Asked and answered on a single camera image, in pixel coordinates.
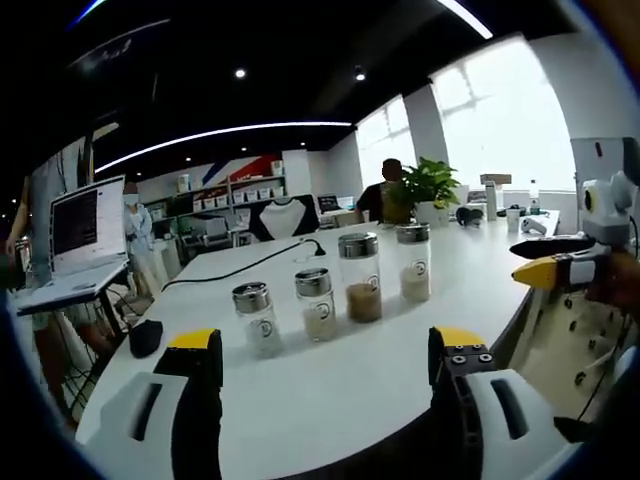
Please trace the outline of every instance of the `led strip light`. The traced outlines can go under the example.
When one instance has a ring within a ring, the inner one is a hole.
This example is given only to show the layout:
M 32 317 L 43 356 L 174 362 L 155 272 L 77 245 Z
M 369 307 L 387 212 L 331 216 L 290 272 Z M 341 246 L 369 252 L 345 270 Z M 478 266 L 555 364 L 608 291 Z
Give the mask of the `led strip light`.
M 175 145 L 176 143 L 188 142 L 189 140 L 196 140 L 198 138 L 210 137 L 213 135 L 220 135 L 222 133 L 233 133 L 233 132 L 243 132 L 245 130 L 259 130 L 261 128 L 278 128 L 278 127 L 351 127 L 353 124 L 348 122 L 284 122 L 284 123 L 263 123 L 260 125 L 245 125 L 243 127 L 231 127 L 231 128 L 223 128 L 221 130 L 213 130 L 211 132 L 198 133 L 196 135 L 189 135 L 188 137 L 176 138 L 175 140 L 169 140 L 168 142 L 159 143 L 158 145 L 154 145 L 153 147 L 148 147 L 138 152 L 131 153 L 126 155 L 118 160 L 114 160 L 113 162 L 109 162 L 106 165 L 103 165 L 100 168 L 96 168 L 96 173 L 100 173 L 107 168 L 113 167 L 119 163 L 124 162 L 125 160 L 129 160 L 130 158 L 137 157 L 138 155 L 143 155 L 145 153 L 153 152 L 154 150 L 158 150 L 160 148 L 168 147 L 169 145 Z

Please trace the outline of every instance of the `black computer mouse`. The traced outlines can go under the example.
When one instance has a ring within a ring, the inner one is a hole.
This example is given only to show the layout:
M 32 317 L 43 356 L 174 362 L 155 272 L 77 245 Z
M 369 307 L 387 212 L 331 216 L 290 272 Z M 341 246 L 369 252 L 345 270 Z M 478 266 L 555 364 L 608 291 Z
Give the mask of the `black computer mouse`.
M 145 320 L 144 322 L 136 325 L 129 334 L 131 355 L 136 358 L 148 357 L 158 349 L 161 338 L 161 322 Z

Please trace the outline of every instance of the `white pot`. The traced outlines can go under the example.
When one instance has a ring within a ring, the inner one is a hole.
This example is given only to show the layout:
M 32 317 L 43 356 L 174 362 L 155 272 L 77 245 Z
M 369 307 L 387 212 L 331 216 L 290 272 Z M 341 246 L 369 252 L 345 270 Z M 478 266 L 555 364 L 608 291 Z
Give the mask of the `white pot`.
M 448 208 L 443 208 L 441 210 L 436 210 L 438 212 L 438 217 L 440 220 L 440 226 L 441 227 L 448 227 L 449 226 L 449 209 Z
M 428 223 L 431 228 L 442 225 L 440 220 L 441 210 L 438 210 L 433 202 L 420 202 L 416 204 L 416 222 Z

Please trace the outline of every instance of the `bottle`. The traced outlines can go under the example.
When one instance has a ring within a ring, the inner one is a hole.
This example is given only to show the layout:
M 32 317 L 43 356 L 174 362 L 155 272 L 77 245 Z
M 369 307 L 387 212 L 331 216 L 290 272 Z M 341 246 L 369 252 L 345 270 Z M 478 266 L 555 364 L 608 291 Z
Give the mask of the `bottle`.
M 296 273 L 295 284 L 307 335 L 314 342 L 331 340 L 338 331 L 338 323 L 329 270 L 302 270 Z
M 495 222 L 498 219 L 498 199 L 496 198 L 496 184 L 488 181 L 485 183 L 487 195 L 487 221 Z
M 232 296 L 253 355 L 270 358 L 280 353 L 282 340 L 267 285 L 263 282 L 245 283 L 234 288 Z
M 540 191 L 535 180 L 531 180 L 531 188 L 529 189 L 529 198 L 531 204 L 529 207 L 529 213 L 531 215 L 540 215 Z
M 428 224 L 400 225 L 396 229 L 400 294 L 409 302 L 431 297 L 431 244 Z
M 340 269 L 346 286 L 347 314 L 357 323 L 382 316 L 378 237 L 375 233 L 349 233 L 338 239 Z

